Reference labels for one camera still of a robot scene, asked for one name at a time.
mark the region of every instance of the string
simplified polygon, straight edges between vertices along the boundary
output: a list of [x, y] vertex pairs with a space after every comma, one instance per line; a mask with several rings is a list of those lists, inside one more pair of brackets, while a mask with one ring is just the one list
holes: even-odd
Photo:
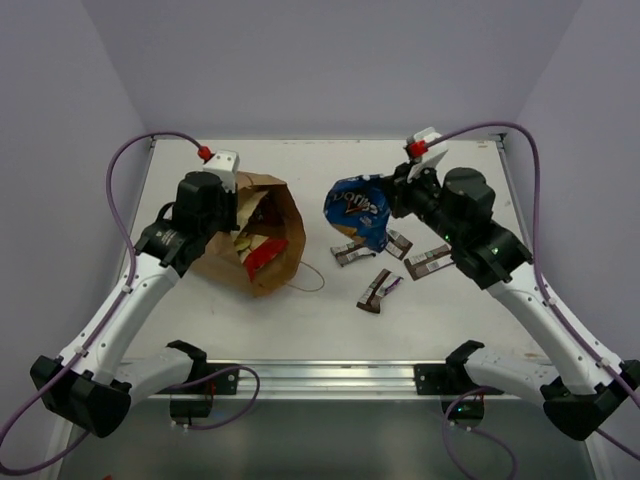
[[301, 292], [305, 292], [305, 293], [314, 293], [314, 292], [319, 292], [320, 290], [322, 290], [324, 288], [325, 284], [326, 284], [324, 276], [318, 271], [318, 269], [316, 267], [313, 267], [313, 266], [309, 265], [307, 262], [303, 262], [301, 260], [300, 264], [304, 265], [305, 267], [310, 268], [311, 270], [316, 272], [316, 274], [320, 277], [320, 280], [322, 280], [322, 285], [320, 285], [318, 288], [314, 288], [314, 289], [311, 289], [311, 290], [307, 290], [305, 288], [298, 287], [297, 285], [291, 285], [290, 283], [286, 284], [287, 287], [295, 288], [296, 290], [300, 290]]

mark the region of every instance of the purple wall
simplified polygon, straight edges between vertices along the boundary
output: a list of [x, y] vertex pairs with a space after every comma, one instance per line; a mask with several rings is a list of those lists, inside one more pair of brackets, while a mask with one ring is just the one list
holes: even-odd
[[[29, 368], [55, 356], [104, 299], [122, 242], [104, 195], [107, 162], [143, 130], [79, 2], [0, 3], [0, 420], [34, 392]], [[146, 168], [123, 159], [130, 217]], [[42, 460], [53, 415], [38, 404], [2, 447], [9, 467]]]
[[581, 0], [84, 0], [143, 121], [402, 138], [514, 120]]
[[[640, 358], [639, 18], [637, 0], [585, 0], [518, 119], [542, 155], [547, 276], [624, 358]], [[530, 221], [528, 147], [514, 138], [507, 155]], [[636, 410], [627, 402], [604, 428], [640, 451]], [[638, 478], [637, 462], [610, 455], [617, 478]]]

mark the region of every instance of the chip bag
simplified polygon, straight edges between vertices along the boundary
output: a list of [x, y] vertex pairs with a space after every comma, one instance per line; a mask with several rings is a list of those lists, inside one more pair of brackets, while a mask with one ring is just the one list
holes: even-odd
[[380, 188], [381, 178], [381, 175], [360, 175], [339, 180], [324, 202], [324, 215], [334, 228], [375, 252], [382, 252], [387, 245], [391, 215]]

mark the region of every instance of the brown paper bag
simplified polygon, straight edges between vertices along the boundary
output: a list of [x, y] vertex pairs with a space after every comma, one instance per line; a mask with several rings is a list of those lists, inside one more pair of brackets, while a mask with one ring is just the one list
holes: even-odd
[[237, 234], [218, 232], [208, 243], [204, 255], [191, 265], [191, 270], [261, 297], [282, 287], [295, 276], [307, 237], [286, 182], [271, 175], [238, 172], [237, 185], [238, 209], [252, 197], [255, 199], [256, 192], [267, 191], [283, 221], [283, 226], [279, 227], [254, 226], [244, 230], [272, 238], [286, 238], [288, 245], [256, 272], [252, 282], [235, 250], [233, 240]]

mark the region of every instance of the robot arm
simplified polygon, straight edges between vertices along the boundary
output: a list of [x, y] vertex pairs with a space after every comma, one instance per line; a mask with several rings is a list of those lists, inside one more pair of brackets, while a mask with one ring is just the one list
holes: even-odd
[[[98, 437], [112, 433], [129, 409], [169, 386], [200, 378], [204, 352], [172, 342], [157, 355], [121, 367], [122, 358], [142, 324], [205, 251], [219, 231], [236, 227], [235, 152], [218, 151], [202, 171], [190, 172], [179, 183], [176, 200], [160, 210], [135, 245], [136, 275], [125, 273], [89, 324], [56, 359], [41, 356], [31, 368], [38, 389], [46, 385], [74, 356], [82, 357], [43, 395], [52, 412]], [[164, 214], [172, 206], [171, 219]], [[91, 346], [87, 338], [125, 294]]]
[[[410, 137], [408, 163], [383, 181], [395, 217], [416, 215], [451, 245], [457, 268], [504, 305], [547, 354], [553, 366], [509, 358], [479, 342], [467, 342], [447, 358], [460, 388], [490, 386], [541, 405], [549, 419], [576, 440], [588, 437], [626, 399], [602, 368], [559, 322], [539, 291], [529, 250], [492, 220], [495, 192], [480, 172], [454, 168], [442, 185], [436, 166], [446, 142], [433, 129]], [[640, 384], [640, 362], [623, 362], [602, 345], [545, 282], [569, 324], [631, 388]]]

